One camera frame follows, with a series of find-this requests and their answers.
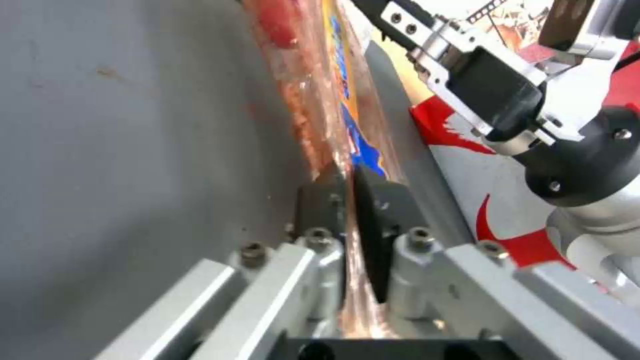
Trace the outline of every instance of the transparent plastic film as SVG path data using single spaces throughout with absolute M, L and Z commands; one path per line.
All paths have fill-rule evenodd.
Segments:
M 368 280 L 358 233 L 353 169 L 404 182 L 356 36 L 336 0 L 244 0 L 253 32 L 291 112 L 311 177 L 335 163 L 347 184 L 347 338 L 393 336 Z

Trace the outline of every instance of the red printed graphic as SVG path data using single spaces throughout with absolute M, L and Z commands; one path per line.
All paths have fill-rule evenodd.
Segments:
M 476 233 L 479 240 L 499 241 L 519 267 L 529 266 L 549 261 L 561 261 L 573 268 L 558 253 L 547 237 L 547 232 L 540 229 L 530 234 L 524 234 L 511 239 L 498 239 L 489 226 L 488 208 L 490 195 L 484 199 L 476 219 Z
M 258 0 L 258 22 L 270 41 L 281 49 L 296 45 L 294 24 L 300 17 L 295 1 Z
M 422 135 L 422 141 L 427 145 L 447 145 L 461 147 L 481 154 L 495 154 L 484 145 L 465 139 L 455 130 L 447 127 L 447 121 L 455 111 L 440 100 L 439 97 L 432 96 L 409 111 L 420 131 L 420 135 Z

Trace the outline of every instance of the red swoosh graphic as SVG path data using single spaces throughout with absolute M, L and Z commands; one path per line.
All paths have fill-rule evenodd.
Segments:
M 511 239 L 498 239 L 493 234 L 491 227 L 489 226 L 489 199 L 490 195 L 487 195 L 482 206 L 478 210 L 478 216 L 476 219 L 476 233 L 478 240 L 499 241 L 500 244 L 509 251 L 513 261 L 519 267 L 546 263 L 549 261 L 561 261 L 570 268 L 574 268 L 564 260 L 556 248 L 551 244 L 545 229 L 540 229 L 533 233 L 524 234 Z
M 437 96 L 432 96 L 409 110 L 418 127 L 422 141 L 427 145 L 460 147 L 481 154 L 495 153 L 480 143 L 467 140 L 457 132 L 447 128 L 447 120 L 455 111 Z

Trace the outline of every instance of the silver metal bar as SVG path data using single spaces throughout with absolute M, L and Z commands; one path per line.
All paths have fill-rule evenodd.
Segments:
M 614 359 L 473 245 L 434 255 L 429 300 L 457 335 L 498 334 L 525 359 Z
M 229 266 L 201 260 L 96 360 L 184 359 L 243 289 Z
M 640 359 L 640 316 L 560 263 L 519 270 L 514 278 L 611 354 Z
M 283 244 L 192 360 L 266 359 L 281 333 L 295 335 L 306 324 L 317 276 L 311 250 Z

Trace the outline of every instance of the blue printed graphic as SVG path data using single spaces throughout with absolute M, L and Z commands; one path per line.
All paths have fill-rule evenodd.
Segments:
M 358 124 L 353 120 L 349 109 L 344 104 L 342 105 L 342 118 L 345 125 L 347 125 L 353 145 L 356 147 L 355 152 L 351 153 L 354 165 L 364 165 L 376 174 L 386 177 L 385 171 L 380 167 L 380 151 L 369 145 L 364 136 L 362 136 Z
M 334 60 L 342 85 L 341 90 L 343 99 L 340 104 L 342 109 L 342 118 L 344 119 L 345 125 L 349 131 L 349 137 L 351 137 L 351 141 L 355 148 L 351 153 L 351 159 L 354 165 L 366 166 L 380 176 L 386 177 L 387 175 L 385 171 L 380 167 L 380 152 L 375 147 L 371 146 L 364 136 L 362 136 L 358 123 L 353 118 L 353 114 L 349 110 L 347 102 L 349 102 L 351 98 L 351 89 L 349 89 L 349 70 L 347 66 L 347 59 L 344 56 L 344 44 L 342 43 L 342 26 L 340 25 L 340 20 L 335 15 L 331 16 L 330 22 L 333 43 L 335 44 Z

